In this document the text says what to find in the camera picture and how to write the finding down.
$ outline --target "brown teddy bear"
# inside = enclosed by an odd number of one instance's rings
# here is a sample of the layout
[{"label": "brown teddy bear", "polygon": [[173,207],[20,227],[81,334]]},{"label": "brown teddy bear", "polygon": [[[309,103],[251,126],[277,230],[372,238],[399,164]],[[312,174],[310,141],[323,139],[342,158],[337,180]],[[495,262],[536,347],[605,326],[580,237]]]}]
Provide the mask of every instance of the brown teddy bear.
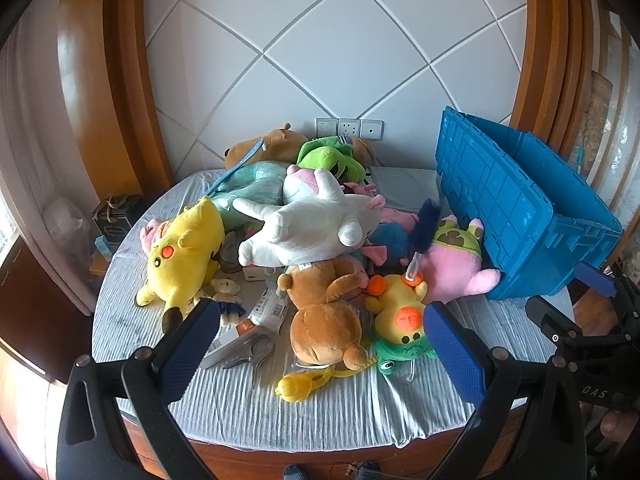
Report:
[{"label": "brown teddy bear", "polygon": [[275,160],[277,162],[295,164],[298,160],[300,147],[309,139],[290,128],[291,125],[286,123],[279,130],[273,130],[261,137],[234,144],[225,152],[225,167],[228,169],[235,166],[260,139],[264,142],[264,146],[246,162],[247,164],[262,160]]},{"label": "brown teddy bear", "polygon": [[359,286],[353,265],[340,259],[297,266],[278,277],[278,287],[288,292],[298,308],[290,329],[291,347],[298,359],[315,365],[344,361],[351,370],[366,367],[360,319],[340,301],[343,294]]}]

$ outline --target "pikachu plush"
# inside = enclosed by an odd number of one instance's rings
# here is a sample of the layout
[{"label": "pikachu plush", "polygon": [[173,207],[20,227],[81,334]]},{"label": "pikachu plush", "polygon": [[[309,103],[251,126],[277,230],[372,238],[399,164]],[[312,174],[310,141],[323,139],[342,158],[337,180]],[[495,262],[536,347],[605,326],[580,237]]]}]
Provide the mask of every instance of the pikachu plush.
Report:
[{"label": "pikachu plush", "polygon": [[204,196],[159,230],[146,262],[147,281],[136,294],[136,303],[145,306],[156,297],[163,300],[162,332],[167,333],[180,325],[193,297],[218,270],[212,257],[220,249],[225,228],[219,211]]}]

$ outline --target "wall socket panel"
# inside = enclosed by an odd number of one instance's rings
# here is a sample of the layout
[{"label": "wall socket panel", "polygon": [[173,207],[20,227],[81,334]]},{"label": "wall socket panel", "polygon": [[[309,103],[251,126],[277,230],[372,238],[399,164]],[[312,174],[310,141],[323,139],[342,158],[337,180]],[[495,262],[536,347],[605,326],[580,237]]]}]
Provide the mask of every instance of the wall socket panel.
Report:
[{"label": "wall socket panel", "polygon": [[383,121],[373,119],[316,118],[316,137],[349,136],[382,140]]}]

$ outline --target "blue strap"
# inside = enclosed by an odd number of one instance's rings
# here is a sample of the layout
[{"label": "blue strap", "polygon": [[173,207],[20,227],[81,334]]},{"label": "blue strap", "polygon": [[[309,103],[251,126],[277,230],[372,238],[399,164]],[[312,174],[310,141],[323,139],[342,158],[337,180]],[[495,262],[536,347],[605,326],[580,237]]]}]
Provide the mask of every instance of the blue strap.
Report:
[{"label": "blue strap", "polygon": [[207,189],[207,192],[205,193],[205,195],[209,195],[210,197],[213,198],[213,194],[216,192],[216,190],[220,186],[222,186],[222,184],[224,184],[227,180],[229,180],[236,171],[242,168],[246,164],[246,162],[250,158],[252,158],[252,156],[254,156],[258,152],[258,150],[262,148],[263,145],[264,145],[264,141],[262,139],[256,142],[254,146],[249,150],[249,153],[247,153],[240,162],[238,162],[234,167],[226,170],[225,173],[223,173],[218,177],[218,179],[212,184],[212,186],[209,189]]}]

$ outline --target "small blue box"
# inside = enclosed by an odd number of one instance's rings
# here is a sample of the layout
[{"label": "small blue box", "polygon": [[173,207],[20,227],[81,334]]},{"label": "small blue box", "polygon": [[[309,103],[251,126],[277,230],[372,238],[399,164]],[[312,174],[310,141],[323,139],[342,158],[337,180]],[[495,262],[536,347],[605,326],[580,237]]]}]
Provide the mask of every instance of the small blue box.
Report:
[{"label": "small blue box", "polygon": [[484,223],[484,264],[502,271],[488,298],[555,294],[576,263],[599,267],[620,239],[602,199],[532,134],[447,107],[436,161],[460,224]]}]

